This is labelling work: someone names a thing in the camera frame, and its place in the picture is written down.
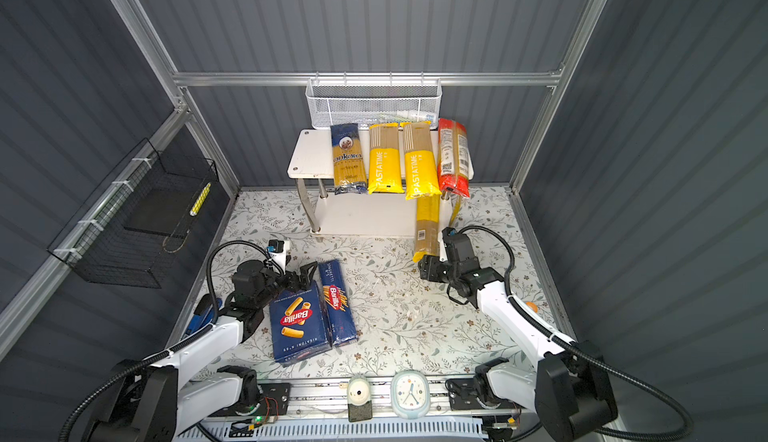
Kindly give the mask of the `red spaghetti bag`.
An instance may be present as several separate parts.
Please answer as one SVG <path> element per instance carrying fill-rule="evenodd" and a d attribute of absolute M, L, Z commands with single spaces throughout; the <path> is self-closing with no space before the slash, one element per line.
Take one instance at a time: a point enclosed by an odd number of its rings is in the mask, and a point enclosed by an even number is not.
<path fill-rule="evenodd" d="M 470 153 L 466 128 L 458 122 L 440 119 L 438 142 L 440 190 L 469 198 Z"/>

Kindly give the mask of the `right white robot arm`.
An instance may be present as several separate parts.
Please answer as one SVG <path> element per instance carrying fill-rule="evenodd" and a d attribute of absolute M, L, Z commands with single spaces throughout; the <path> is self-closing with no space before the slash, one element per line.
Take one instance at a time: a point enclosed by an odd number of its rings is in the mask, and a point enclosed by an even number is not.
<path fill-rule="evenodd" d="M 492 319 L 531 367 L 523 370 L 507 358 L 495 358 L 476 368 L 471 385 L 460 388 L 457 397 L 474 398 L 488 408 L 510 402 L 532 410 L 556 441 L 574 441 L 613 422 L 618 407 L 608 373 L 572 354 L 576 342 L 512 294 L 508 273 L 480 264 L 468 232 L 444 229 L 443 255 L 423 257 L 420 276 L 445 285 L 453 303 Z"/>

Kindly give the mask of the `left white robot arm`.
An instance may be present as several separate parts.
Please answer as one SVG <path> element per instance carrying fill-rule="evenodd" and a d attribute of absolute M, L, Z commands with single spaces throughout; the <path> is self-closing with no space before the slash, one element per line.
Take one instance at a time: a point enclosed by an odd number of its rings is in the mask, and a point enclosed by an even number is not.
<path fill-rule="evenodd" d="M 216 320 L 163 354 L 116 366 L 111 385 L 97 396 L 84 440 L 171 441 L 221 409 L 258 404 L 262 396 L 251 369 L 227 366 L 203 382 L 193 378 L 250 338 L 281 293 L 311 288 L 316 268 L 310 263 L 294 273 L 259 260 L 240 264 Z"/>

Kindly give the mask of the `yellow spaghetti bag back side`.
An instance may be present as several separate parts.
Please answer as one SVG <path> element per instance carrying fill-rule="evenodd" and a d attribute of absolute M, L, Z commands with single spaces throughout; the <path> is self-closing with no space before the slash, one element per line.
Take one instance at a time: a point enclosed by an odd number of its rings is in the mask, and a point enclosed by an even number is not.
<path fill-rule="evenodd" d="M 440 196 L 431 195 L 416 200 L 416 226 L 414 236 L 414 263 L 420 262 L 425 256 L 439 255 L 439 220 Z"/>

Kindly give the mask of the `blue yellow spaghetti bag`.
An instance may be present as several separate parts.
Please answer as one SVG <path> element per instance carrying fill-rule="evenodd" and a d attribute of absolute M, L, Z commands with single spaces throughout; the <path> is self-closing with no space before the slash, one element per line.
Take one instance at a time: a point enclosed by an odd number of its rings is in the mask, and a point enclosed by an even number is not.
<path fill-rule="evenodd" d="M 332 162 L 334 169 L 334 193 L 363 194 L 367 192 L 362 148 L 356 124 L 331 127 Z"/>

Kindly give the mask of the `narrow blue Barilla spaghetti box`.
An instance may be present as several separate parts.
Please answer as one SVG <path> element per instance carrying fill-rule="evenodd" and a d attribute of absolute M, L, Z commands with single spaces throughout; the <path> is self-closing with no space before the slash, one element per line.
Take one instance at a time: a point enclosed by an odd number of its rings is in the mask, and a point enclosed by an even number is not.
<path fill-rule="evenodd" d="M 318 264 L 325 312 L 334 347 L 355 342 L 358 339 L 349 305 L 348 291 L 338 260 Z"/>

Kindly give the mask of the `yellow Pastatime spaghetti bag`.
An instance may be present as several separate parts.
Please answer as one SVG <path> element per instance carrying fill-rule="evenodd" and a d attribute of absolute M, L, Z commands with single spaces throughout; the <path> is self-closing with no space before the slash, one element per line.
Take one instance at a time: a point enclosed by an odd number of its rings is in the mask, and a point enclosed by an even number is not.
<path fill-rule="evenodd" d="M 368 193 L 403 194 L 399 126 L 396 123 L 374 125 L 369 134 Z"/>
<path fill-rule="evenodd" d="M 403 128 L 406 199 L 439 195 L 432 131 L 426 122 L 407 123 Z"/>

